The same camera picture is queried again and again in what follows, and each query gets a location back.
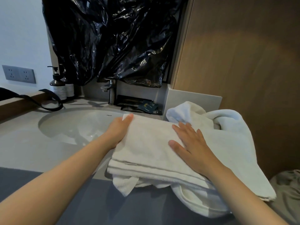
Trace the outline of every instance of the faucet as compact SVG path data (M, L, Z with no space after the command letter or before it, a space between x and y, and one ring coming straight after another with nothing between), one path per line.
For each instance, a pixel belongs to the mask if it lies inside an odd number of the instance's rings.
M117 95L117 80L112 79L111 77L105 78L105 80L109 80L110 83L101 87L103 92L110 92L110 98L108 100L109 105L114 105L116 95Z

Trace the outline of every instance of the hand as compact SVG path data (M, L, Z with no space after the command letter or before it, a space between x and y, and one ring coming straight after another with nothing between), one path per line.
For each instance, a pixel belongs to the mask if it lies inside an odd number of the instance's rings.
M187 123L184 125L182 122L179 122L179 127L172 125L172 128L186 148L174 140L169 141L169 146L195 172L209 178L212 172L225 167L207 146L199 129L195 132L191 124Z
M129 114L124 120L122 117L116 117L102 135L109 140L109 148L113 149L124 138L127 129L133 119L133 114Z

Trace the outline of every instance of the white label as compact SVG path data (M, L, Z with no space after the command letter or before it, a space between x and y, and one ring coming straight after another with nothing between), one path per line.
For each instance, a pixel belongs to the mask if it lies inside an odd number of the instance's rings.
M60 100L67 99L67 90L65 86L50 86L50 90L53 91L57 96L60 98Z
M74 96L74 84L66 84L67 97Z

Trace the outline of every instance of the folded white towel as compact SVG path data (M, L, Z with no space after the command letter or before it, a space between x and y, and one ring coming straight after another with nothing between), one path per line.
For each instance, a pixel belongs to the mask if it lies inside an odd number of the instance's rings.
M172 122L190 122L200 129L220 161L257 196L276 197L274 190L256 162L254 143L244 120L235 111L209 113L191 102L167 111ZM172 123L134 115L125 138L117 145L107 171L124 196L134 187L170 184L178 198L191 210L208 217L229 212L212 183L194 172L169 147L168 141L182 144L171 128ZM214 129L219 125L221 130Z

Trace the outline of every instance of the white towel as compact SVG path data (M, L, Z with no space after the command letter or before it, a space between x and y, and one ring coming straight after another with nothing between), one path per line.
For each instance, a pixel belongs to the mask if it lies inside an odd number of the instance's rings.
M276 197L257 165L252 136L240 114L232 110L206 113L200 106L185 102L169 109L167 118L199 128L212 152L257 196L267 201ZM177 197L192 211L211 218L229 213L212 183L194 172L169 147L169 140L182 144L171 125L134 115L108 165L114 185L126 196L134 187L162 188L171 184Z

